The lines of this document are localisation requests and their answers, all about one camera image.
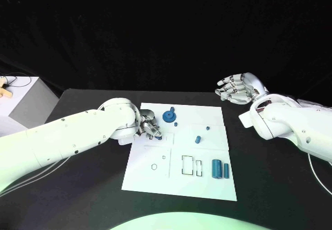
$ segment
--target robotic hand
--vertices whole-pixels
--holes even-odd
[[[298,149],[332,162],[332,110],[319,104],[296,102],[278,94],[270,94],[251,73],[236,74],[218,83],[215,90],[220,100],[235,104],[252,102],[249,111],[241,114],[244,127],[254,126],[265,139],[288,139]]]
[[[268,94],[259,79],[251,73],[231,75],[216,84],[222,85],[220,89],[215,90],[220,100],[235,104],[246,104]]]
[[[28,172],[98,146],[108,138],[128,144],[147,133],[161,139],[151,110],[124,98],[108,100],[44,125],[0,138],[0,191]]]

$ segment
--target black curtain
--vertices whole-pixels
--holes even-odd
[[[67,88],[213,92],[251,72],[332,105],[332,6],[316,1],[2,1],[0,71]]]

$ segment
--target robotic arm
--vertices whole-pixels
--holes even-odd
[[[161,139],[153,111],[138,111],[128,99],[114,98],[98,110],[1,137],[0,191],[23,175],[102,144],[108,138],[124,145],[144,132],[148,138]]]
[[[291,98],[268,94],[251,73],[236,74],[218,82],[220,100],[235,104],[252,101],[249,111],[241,114],[244,127],[254,126],[265,139],[288,139],[297,148],[332,162],[332,111],[323,106],[303,107]]]

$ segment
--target white pedestal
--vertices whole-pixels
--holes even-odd
[[[28,77],[17,77],[13,85],[27,84]],[[59,101],[39,77],[24,87],[8,87],[13,98],[0,98],[0,137],[41,125]]]

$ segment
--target white paper sheet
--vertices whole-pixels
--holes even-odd
[[[163,121],[171,106],[177,126]],[[163,139],[135,138],[121,189],[236,201],[220,107],[141,103],[140,108],[154,112]],[[183,162],[183,156],[192,158]],[[212,159],[220,160],[222,168],[229,164],[229,179],[212,178]],[[183,167],[193,175],[181,173]]]

